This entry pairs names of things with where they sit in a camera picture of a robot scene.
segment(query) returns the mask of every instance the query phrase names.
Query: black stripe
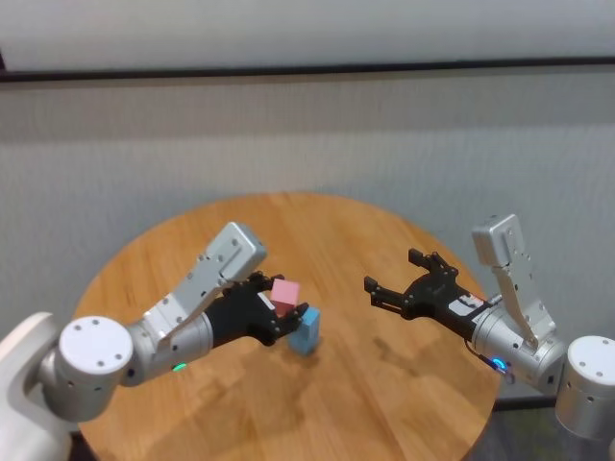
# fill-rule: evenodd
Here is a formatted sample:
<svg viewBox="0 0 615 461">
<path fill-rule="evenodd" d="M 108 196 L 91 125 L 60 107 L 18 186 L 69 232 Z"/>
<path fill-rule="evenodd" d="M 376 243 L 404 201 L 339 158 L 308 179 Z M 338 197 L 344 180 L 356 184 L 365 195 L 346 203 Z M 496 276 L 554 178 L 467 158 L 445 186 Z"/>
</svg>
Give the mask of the black stripe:
<svg viewBox="0 0 615 461">
<path fill-rule="evenodd" d="M 493 411 L 532 410 L 535 408 L 554 408 L 556 397 L 521 397 L 516 399 L 497 399 Z"/>
<path fill-rule="evenodd" d="M 0 70 L 0 83 L 56 82 L 120 79 L 169 79 L 189 77 L 238 77 L 358 72 L 399 72 L 419 70 L 483 69 L 503 67 L 573 66 L 615 64 L 615 57 L 546 58 L 531 60 L 445 61 L 389 64 L 338 64 L 291 67 L 221 67 L 209 69 L 92 70 L 9 72 Z"/>
</svg>

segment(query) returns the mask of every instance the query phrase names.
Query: white label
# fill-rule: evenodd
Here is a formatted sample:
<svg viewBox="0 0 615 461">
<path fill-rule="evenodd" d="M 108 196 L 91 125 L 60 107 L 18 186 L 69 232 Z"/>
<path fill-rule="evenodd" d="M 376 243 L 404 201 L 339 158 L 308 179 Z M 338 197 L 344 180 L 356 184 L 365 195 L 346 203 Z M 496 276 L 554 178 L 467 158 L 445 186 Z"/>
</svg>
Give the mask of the white label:
<svg viewBox="0 0 615 461">
<path fill-rule="evenodd" d="M 483 300 L 474 295 L 461 296 L 458 300 L 454 300 L 449 304 L 449 309 L 457 315 L 466 316 L 474 311 L 477 307 L 481 307 Z"/>
<path fill-rule="evenodd" d="M 449 309 L 457 315 L 466 316 L 471 313 L 474 308 L 462 303 L 460 300 L 454 300 L 449 304 Z"/>
</svg>

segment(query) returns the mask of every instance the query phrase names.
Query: blue cube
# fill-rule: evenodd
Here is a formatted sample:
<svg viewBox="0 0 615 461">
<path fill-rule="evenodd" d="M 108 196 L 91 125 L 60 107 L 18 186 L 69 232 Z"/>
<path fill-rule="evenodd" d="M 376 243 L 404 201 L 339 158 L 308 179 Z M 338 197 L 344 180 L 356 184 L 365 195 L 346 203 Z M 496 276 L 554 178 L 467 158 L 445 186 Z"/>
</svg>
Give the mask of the blue cube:
<svg viewBox="0 0 615 461">
<path fill-rule="evenodd" d="M 300 355 L 310 355 L 318 345 L 319 329 L 320 311 L 311 305 L 301 318 L 299 328 L 286 336 L 288 346 Z"/>
</svg>

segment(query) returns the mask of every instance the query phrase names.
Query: blue led light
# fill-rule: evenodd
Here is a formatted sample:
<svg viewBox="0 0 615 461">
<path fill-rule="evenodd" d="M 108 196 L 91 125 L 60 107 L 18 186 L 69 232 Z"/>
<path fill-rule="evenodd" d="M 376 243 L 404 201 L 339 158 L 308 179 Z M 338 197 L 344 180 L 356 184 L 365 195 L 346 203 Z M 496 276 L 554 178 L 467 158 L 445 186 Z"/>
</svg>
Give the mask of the blue led light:
<svg viewBox="0 0 615 461">
<path fill-rule="evenodd" d="M 502 370 L 502 371 L 504 371 L 504 372 L 506 371 L 506 368 L 507 368 L 507 367 L 506 367 L 506 364 L 504 363 L 504 361 L 503 361 L 503 360 L 501 360 L 501 359 L 500 359 L 500 358 L 498 358 L 498 357 L 494 357 L 494 358 L 492 358 L 492 359 L 491 359 L 491 361 L 492 361 L 493 363 L 495 363 L 495 364 L 496 364 L 496 366 L 497 366 L 500 370 Z"/>
</svg>

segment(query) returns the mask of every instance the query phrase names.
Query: wooden table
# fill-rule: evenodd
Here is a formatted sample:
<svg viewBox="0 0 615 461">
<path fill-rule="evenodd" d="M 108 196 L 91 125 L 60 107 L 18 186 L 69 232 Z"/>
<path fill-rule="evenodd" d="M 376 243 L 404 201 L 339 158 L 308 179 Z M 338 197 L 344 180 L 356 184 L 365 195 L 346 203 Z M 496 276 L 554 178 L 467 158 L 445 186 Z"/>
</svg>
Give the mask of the wooden table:
<svg viewBox="0 0 615 461">
<path fill-rule="evenodd" d="M 243 338 L 180 373 L 120 388 L 81 426 L 102 461 L 458 460 L 480 437 L 499 379 L 430 319 L 369 304 L 363 277 L 404 289 L 422 274 L 409 247 L 437 250 L 480 292 L 465 266 L 409 222 L 360 202 L 315 194 L 216 202 L 145 232 L 92 281 L 76 316 L 129 323 L 166 294 L 228 221 L 268 249 L 261 266 L 301 283 L 322 312 L 322 342 L 303 358 L 285 341 Z"/>
</svg>

